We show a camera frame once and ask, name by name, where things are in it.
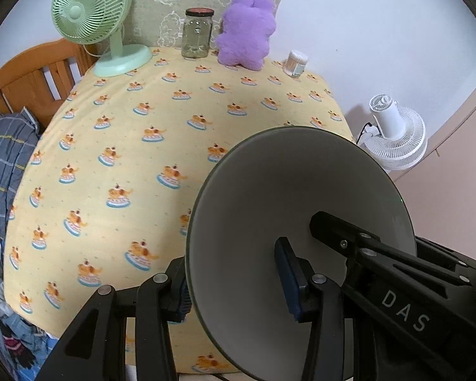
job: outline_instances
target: round plate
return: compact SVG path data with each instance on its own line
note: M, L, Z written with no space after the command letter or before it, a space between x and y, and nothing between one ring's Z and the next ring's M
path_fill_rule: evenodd
M311 329L288 312L277 238L287 236L316 272L344 281L345 258L311 237L308 224L320 210L416 255L409 214L388 175L354 143L325 130L291 126L254 135L221 159L199 191L187 238L191 299L216 347L256 379L301 379Z

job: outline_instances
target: red jar lid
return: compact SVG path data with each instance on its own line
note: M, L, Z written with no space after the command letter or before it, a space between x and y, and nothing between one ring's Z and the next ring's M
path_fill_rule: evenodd
M185 10L185 15L191 17L212 17L213 14L215 12L211 8L194 7Z

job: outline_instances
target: fan stand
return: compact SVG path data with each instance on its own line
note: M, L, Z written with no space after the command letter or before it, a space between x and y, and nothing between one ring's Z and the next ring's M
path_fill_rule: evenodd
M122 44L120 28L109 36L109 52L97 60L93 72L97 77L113 77L141 67L152 58L143 44Z

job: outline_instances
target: black cable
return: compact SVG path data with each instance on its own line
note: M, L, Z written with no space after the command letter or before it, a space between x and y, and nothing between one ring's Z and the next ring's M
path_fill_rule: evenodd
M222 374L212 374L214 377L217 377L218 379L221 379L222 381L229 381L224 375Z
M363 126L363 129L362 129L361 132L360 132L360 136L358 136L358 140L356 141L356 144L358 144L358 142L360 141L361 136L362 136L363 133L365 132L365 128L366 128L367 126L372 127L372 123L371 123L371 122L368 122L368 123L366 123L366 124Z

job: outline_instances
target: pile of clothing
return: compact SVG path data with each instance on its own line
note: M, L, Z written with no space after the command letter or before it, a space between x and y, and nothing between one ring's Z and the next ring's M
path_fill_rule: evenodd
M36 119L26 109L0 114L0 360L15 381L33 381L57 341L13 312L3 294L6 226L38 132Z

